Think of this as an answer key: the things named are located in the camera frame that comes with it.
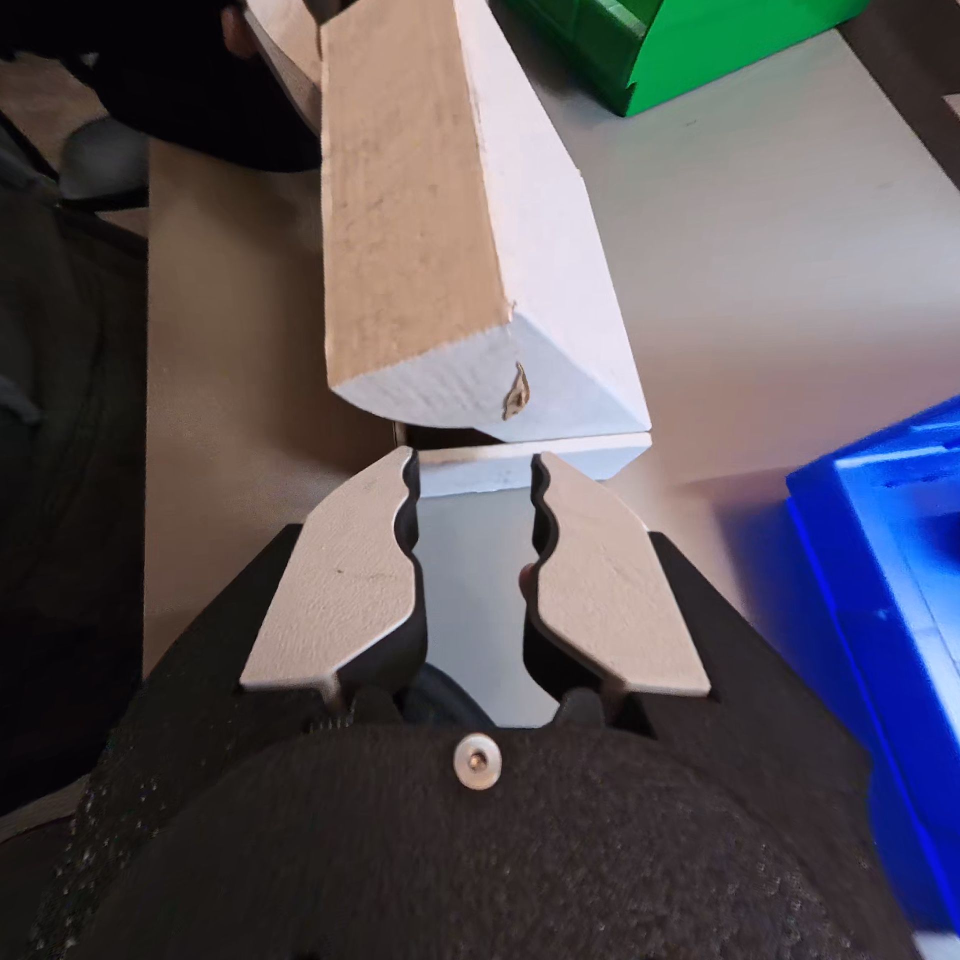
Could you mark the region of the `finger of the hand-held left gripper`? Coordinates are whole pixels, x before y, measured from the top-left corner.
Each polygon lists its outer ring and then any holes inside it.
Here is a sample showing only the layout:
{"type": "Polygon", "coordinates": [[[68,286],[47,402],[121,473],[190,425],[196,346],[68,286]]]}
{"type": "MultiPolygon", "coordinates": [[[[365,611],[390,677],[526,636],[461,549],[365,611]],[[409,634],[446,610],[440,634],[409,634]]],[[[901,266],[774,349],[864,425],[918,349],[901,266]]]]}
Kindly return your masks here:
{"type": "Polygon", "coordinates": [[[259,52],[295,110],[321,132],[319,26],[304,1],[247,1],[245,19],[259,52]]]}

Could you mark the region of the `grey desk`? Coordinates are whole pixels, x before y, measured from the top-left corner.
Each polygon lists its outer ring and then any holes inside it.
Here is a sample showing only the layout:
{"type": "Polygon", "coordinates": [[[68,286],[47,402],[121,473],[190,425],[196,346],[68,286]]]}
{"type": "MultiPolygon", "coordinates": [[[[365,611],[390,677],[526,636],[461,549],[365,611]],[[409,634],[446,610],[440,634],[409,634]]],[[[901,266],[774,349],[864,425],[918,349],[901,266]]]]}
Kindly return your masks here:
{"type": "MultiPolygon", "coordinates": [[[[630,119],[500,4],[594,210],[653,422],[607,486],[762,637],[829,628],[785,477],[958,394],[958,192],[835,32],[630,119]]],[[[150,144],[143,669],[386,453],[323,371],[319,176],[150,144]]]]}

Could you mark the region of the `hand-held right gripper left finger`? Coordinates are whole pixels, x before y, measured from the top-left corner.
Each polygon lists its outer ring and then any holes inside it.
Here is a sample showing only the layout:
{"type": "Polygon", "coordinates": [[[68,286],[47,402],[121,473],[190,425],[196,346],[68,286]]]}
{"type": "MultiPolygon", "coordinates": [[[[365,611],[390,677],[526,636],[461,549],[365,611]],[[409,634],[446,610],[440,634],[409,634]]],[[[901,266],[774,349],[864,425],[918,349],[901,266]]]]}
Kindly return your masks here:
{"type": "Polygon", "coordinates": [[[244,690],[395,694],[426,662],[418,453],[399,447],[311,510],[241,673],[244,690]]]}

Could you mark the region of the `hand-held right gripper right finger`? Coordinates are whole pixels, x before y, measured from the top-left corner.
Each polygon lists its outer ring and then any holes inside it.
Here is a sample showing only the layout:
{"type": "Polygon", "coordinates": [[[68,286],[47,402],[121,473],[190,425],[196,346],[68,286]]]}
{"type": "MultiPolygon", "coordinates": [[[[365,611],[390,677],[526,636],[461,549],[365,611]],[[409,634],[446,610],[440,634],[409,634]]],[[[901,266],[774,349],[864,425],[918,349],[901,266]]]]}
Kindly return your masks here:
{"type": "Polygon", "coordinates": [[[531,474],[530,676],[556,701],[577,688],[603,702],[706,698],[712,682],[640,517],[554,453],[535,454],[531,474]]]}

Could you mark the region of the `green plastic bin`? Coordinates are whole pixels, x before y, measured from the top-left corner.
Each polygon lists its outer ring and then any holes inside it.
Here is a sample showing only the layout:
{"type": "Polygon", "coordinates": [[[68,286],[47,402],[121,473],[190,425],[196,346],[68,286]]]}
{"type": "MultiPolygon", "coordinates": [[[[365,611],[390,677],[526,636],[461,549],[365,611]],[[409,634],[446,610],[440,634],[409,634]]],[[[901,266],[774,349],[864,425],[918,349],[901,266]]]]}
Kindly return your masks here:
{"type": "Polygon", "coordinates": [[[866,1],[511,1],[611,112],[629,117],[859,16],[866,1]]]}

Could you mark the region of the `person's left hand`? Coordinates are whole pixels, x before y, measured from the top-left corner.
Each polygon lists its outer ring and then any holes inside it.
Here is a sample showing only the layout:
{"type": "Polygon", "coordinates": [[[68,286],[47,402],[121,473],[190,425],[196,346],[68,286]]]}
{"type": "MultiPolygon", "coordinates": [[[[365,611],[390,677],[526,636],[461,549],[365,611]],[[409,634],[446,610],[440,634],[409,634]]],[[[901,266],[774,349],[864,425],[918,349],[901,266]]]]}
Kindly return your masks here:
{"type": "Polygon", "coordinates": [[[246,7],[227,5],[220,12],[222,40],[225,49],[241,61],[260,56],[258,39],[246,17],[246,7]]]}

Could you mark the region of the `white cardboard mailer box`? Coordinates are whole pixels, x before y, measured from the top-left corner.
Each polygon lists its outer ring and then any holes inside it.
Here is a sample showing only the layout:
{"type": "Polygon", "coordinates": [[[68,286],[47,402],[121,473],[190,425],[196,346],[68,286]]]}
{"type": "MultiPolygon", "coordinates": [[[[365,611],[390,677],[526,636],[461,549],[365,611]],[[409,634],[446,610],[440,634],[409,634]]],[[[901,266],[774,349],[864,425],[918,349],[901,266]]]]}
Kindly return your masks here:
{"type": "Polygon", "coordinates": [[[328,384],[438,430],[425,498],[596,480],[651,418],[584,179],[487,2],[356,2],[319,30],[328,384]]]}

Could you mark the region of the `blue plastic bin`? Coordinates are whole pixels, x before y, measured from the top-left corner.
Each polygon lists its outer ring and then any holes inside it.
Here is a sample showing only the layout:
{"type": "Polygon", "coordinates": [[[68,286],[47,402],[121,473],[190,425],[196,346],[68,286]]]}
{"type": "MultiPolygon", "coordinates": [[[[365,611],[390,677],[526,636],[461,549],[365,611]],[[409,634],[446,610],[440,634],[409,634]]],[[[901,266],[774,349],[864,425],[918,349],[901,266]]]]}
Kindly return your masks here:
{"type": "Polygon", "coordinates": [[[958,933],[959,397],[786,477],[849,687],[808,683],[873,758],[875,842],[910,923],[958,933]]]}

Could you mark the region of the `person's dark clothing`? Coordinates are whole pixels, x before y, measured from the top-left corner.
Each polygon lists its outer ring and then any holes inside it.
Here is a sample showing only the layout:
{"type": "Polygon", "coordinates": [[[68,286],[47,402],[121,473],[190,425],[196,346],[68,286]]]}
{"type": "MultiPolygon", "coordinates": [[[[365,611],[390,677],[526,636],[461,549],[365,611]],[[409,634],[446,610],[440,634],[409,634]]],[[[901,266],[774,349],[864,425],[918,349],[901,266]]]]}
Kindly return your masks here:
{"type": "Polygon", "coordinates": [[[2,116],[1,811],[95,765],[143,664],[148,248],[2,116]]]}

